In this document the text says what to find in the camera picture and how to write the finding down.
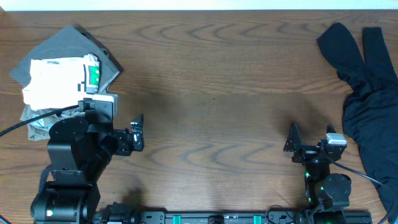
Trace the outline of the white t-shirt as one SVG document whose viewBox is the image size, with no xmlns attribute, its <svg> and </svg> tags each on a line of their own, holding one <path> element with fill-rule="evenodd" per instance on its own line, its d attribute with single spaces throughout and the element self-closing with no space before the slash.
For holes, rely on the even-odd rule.
<svg viewBox="0 0 398 224">
<path fill-rule="evenodd" d="M 87 54 L 83 57 L 52 58 L 30 61 L 30 83 L 22 90 L 24 103 L 33 110 L 65 108 L 99 90 L 100 62 Z"/>
</svg>

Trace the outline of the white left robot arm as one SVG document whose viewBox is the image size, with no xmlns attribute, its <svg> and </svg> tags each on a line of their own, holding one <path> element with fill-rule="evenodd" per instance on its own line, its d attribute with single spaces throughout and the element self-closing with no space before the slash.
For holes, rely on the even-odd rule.
<svg viewBox="0 0 398 224">
<path fill-rule="evenodd" d="M 30 212 L 34 223 L 139 223 L 139 212 L 113 203 L 97 211 L 101 174 L 114 155 L 130 156 L 144 149 L 144 115 L 130 129 L 114 129 L 116 98 L 78 102 L 80 116 L 50 128 L 47 151 L 51 164 L 41 173 Z"/>
</svg>

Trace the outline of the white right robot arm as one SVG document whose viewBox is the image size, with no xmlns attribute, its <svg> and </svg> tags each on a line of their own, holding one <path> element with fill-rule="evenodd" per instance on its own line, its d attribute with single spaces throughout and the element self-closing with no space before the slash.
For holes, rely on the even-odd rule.
<svg viewBox="0 0 398 224">
<path fill-rule="evenodd" d="M 284 151 L 292 152 L 292 162 L 304 166 L 305 196 L 308 208 L 294 215 L 295 223 L 346 223 L 344 208 L 349 206 L 351 179 L 330 172 L 330 165 L 341 159 L 347 141 L 329 124 L 325 138 L 316 145 L 304 145 L 297 124 L 290 125 Z"/>
</svg>

